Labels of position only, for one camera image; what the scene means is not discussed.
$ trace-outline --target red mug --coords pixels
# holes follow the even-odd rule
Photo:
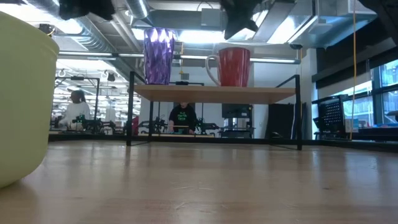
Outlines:
[[[211,80],[218,86],[247,87],[250,72],[250,50],[241,47],[222,49],[218,55],[206,58],[206,70]],[[218,62],[218,79],[210,71],[209,60]]]

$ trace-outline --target black t-shirt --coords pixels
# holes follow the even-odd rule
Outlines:
[[[195,123],[197,120],[197,114],[195,110],[188,105],[186,108],[182,108],[181,105],[176,106],[170,113],[169,121],[174,121],[175,126],[189,126],[189,129],[195,130]],[[174,128],[175,132],[178,132],[180,128]]]

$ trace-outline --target purple vase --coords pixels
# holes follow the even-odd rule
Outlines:
[[[150,28],[144,32],[146,84],[168,85],[172,70],[174,33],[170,29]]]

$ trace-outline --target shelf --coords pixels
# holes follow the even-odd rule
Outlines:
[[[134,91],[150,101],[189,103],[273,104],[295,95],[294,88],[228,86],[135,85]]]

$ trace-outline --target mug handle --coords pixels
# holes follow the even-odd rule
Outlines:
[[[219,57],[219,56],[217,56],[217,55],[209,55],[209,56],[206,58],[206,62],[205,62],[207,74],[209,75],[210,79],[211,79],[217,86],[221,86],[221,83],[220,83],[220,81],[219,81],[220,75],[218,74],[218,80],[217,80],[217,79],[213,76],[213,74],[211,73],[211,71],[210,71],[209,61],[210,61],[211,58],[215,59],[215,60],[217,61],[217,63],[219,63],[219,61],[220,61],[220,57]]]

